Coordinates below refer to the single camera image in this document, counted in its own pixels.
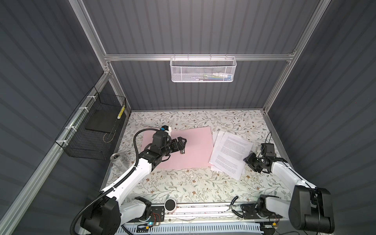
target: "black wire basket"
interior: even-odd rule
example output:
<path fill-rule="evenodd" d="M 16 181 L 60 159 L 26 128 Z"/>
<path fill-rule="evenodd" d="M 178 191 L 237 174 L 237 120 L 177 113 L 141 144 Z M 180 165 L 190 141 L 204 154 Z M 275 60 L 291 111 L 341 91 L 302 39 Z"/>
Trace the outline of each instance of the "black wire basket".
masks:
<path fill-rule="evenodd" d="M 76 109 L 81 113 L 72 125 L 71 118 L 66 122 L 59 134 L 68 128 L 66 137 L 55 142 L 70 157 L 109 159 L 125 122 L 125 108 L 125 97 L 97 92 L 86 107 Z"/>

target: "pink sheet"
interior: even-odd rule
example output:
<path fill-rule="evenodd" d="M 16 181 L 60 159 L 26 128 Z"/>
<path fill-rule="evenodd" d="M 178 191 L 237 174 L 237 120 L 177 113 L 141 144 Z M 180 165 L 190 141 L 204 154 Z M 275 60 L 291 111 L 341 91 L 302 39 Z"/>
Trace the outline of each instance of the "pink sheet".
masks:
<path fill-rule="evenodd" d="M 153 141 L 155 131 L 147 130 L 144 132 L 142 147 L 139 152 Z M 161 162 L 156 168 L 165 170 L 181 170 L 187 168 L 202 168 L 212 166 L 209 163 L 213 151 L 213 138 L 210 127 L 199 127 L 186 130 L 173 130 L 171 138 L 183 137 L 187 139 L 185 145 L 185 154 L 175 152 L 171 154 L 168 161 Z"/>

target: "wire basket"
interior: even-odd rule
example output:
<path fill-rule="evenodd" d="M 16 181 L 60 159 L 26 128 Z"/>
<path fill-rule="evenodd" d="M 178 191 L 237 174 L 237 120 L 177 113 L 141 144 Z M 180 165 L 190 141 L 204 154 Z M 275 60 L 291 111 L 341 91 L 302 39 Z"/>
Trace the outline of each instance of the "wire basket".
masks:
<path fill-rule="evenodd" d="M 201 60 L 176 60 L 171 57 L 173 82 L 232 82 L 236 69 L 235 57 Z"/>
<path fill-rule="evenodd" d="M 61 130 L 62 133 L 65 128 L 69 129 L 65 139 L 56 139 L 55 142 L 70 157 L 100 160 L 109 158 L 115 151 L 122 129 L 121 124 L 124 123 L 126 118 L 126 114 L 122 113 L 125 110 L 125 105 L 125 97 L 97 92 L 86 107 L 78 108 L 81 113 L 77 120 L 71 126 L 67 126 L 68 121 Z M 114 114 L 114 125 L 109 133 L 87 129 L 88 122 L 98 111 Z"/>

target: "leaf pattern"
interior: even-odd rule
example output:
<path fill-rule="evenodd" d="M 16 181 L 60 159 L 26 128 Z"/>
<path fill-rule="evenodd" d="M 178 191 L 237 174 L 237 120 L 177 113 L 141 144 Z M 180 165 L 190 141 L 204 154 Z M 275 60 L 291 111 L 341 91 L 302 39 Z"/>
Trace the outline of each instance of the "leaf pattern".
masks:
<path fill-rule="evenodd" d="M 212 131 L 228 131 L 259 146 L 265 141 L 268 128 L 260 111 L 171 111 L 132 112 L 122 138 L 119 153 L 130 166 L 135 160 L 134 134 L 146 127 L 171 126 L 174 130 L 210 126 Z M 136 138 L 140 148 L 142 134 Z M 123 172 L 113 167 L 109 185 Z M 126 202 L 134 197 L 144 197 L 152 203 L 163 203 L 174 197 L 178 202 L 230 202 L 236 195 L 237 201 L 256 201 L 260 194 L 271 194 L 284 200 L 291 193 L 281 180 L 273 174 L 258 174 L 248 166 L 240 181 L 222 172 L 211 171 L 210 167 L 182 170 L 156 169 L 146 176 L 128 195 Z"/>

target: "silver soda can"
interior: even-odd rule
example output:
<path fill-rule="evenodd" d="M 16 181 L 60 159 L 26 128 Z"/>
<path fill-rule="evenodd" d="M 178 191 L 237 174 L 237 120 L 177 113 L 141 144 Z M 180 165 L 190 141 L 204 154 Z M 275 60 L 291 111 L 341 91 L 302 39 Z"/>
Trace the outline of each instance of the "silver soda can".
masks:
<path fill-rule="evenodd" d="M 123 157 L 119 153 L 112 154 L 110 161 L 116 166 L 116 168 L 118 168 L 122 172 L 125 172 L 128 169 L 125 166 Z"/>

